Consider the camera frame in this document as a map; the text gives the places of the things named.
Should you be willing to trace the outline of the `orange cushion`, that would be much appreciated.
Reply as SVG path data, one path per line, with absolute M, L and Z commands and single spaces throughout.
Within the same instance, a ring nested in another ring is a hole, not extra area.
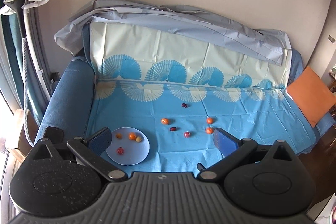
M 286 91 L 311 127 L 315 127 L 335 105 L 335 95 L 309 66 L 287 87 Z

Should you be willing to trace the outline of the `wrapped orange on cloth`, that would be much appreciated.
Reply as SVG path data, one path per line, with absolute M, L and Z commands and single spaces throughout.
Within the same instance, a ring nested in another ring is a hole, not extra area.
M 161 123 L 164 125 L 168 125 L 169 124 L 169 120 L 167 118 L 162 118 L 161 119 Z

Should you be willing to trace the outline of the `teal curtain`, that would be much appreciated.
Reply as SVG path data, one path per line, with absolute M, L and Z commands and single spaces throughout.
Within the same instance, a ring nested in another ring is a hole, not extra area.
M 49 94 L 52 94 L 51 71 L 47 62 L 38 9 L 34 8 L 28 13 L 30 34 L 33 39 L 33 50 L 29 50 L 27 57 L 28 72 L 28 108 L 35 120 L 41 122 L 46 112 L 49 100 L 41 86 L 38 75 L 35 72 L 32 53 L 35 53 L 42 77 Z M 22 37 L 17 17 L 15 15 L 1 16 L 2 32 L 4 34 L 6 51 L 9 58 L 9 66 L 14 80 L 19 102 L 23 103 L 23 77 L 22 77 Z

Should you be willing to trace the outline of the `wrapped red fruit in plate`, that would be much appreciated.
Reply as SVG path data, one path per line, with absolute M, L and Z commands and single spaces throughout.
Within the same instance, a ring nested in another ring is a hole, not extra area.
M 118 149 L 117 149 L 117 153 L 119 154 L 119 155 L 123 155 L 124 154 L 124 149 L 122 148 L 122 147 L 118 147 Z

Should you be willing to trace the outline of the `grey plastic sheet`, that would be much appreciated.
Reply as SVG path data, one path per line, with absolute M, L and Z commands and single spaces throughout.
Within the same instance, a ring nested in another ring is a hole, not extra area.
M 156 6 L 135 0 L 92 0 L 56 32 L 62 49 L 76 54 L 83 48 L 81 33 L 91 22 L 123 23 L 208 42 L 256 59 L 281 65 L 291 50 L 288 35 L 279 30 L 252 29 L 235 20 L 188 5 Z

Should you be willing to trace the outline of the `white garment steamer stand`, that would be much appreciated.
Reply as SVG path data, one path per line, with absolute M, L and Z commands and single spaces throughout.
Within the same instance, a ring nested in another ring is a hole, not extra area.
M 29 24 L 27 23 L 27 14 L 30 9 L 45 5 L 49 0 L 4 0 L 4 6 L 1 8 L 1 15 L 9 16 L 15 14 L 17 17 L 19 30 L 22 38 L 22 71 L 23 71 L 23 114 L 24 114 L 24 132 L 26 141 L 31 147 L 34 146 L 28 130 L 28 37 L 30 36 Z

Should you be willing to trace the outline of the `wrapped orange in plate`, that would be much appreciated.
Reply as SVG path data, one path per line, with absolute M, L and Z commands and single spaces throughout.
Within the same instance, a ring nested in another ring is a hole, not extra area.
M 129 138 L 130 140 L 136 140 L 136 139 L 137 139 L 137 135 L 136 135 L 134 132 L 130 132 L 130 133 L 128 134 L 128 138 Z

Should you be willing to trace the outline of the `light purple plate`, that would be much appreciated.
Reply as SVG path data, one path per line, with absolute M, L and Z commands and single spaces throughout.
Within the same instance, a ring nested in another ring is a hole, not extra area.
M 128 134 L 130 132 L 134 132 L 137 137 L 142 137 L 142 141 L 136 142 L 136 140 L 130 140 L 128 138 Z M 116 138 L 117 133 L 122 135 L 122 139 Z M 112 131 L 111 134 L 112 141 L 110 146 L 106 149 L 106 154 L 117 164 L 124 166 L 136 165 L 143 162 L 149 155 L 149 140 L 146 135 L 138 129 L 132 127 L 120 127 Z M 123 155 L 119 155 L 117 153 L 118 147 L 122 147 L 124 149 L 125 152 Z

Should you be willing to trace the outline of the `black smartphone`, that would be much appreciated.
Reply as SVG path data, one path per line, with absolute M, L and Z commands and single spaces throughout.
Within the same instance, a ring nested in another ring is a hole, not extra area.
M 62 143 L 64 139 L 64 131 L 57 127 L 48 126 L 45 129 L 43 137 L 50 139 L 50 141 L 54 144 Z

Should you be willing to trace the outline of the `small orange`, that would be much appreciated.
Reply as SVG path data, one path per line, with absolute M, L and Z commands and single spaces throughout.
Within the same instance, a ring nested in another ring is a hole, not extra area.
M 207 121 L 208 124 L 212 124 L 212 123 L 214 122 L 213 119 L 212 119 L 211 117 L 208 117 L 208 118 L 206 119 L 206 121 Z
M 206 133 L 207 134 L 212 134 L 214 132 L 214 129 L 211 127 L 206 128 Z

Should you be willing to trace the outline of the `wrapped pink-red fruit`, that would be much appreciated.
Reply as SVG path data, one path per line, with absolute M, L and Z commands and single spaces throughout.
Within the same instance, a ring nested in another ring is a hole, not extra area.
M 191 136 L 191 134 L 188 131 L 184 133 L 185 138 L 189 138 L 190 136 Z

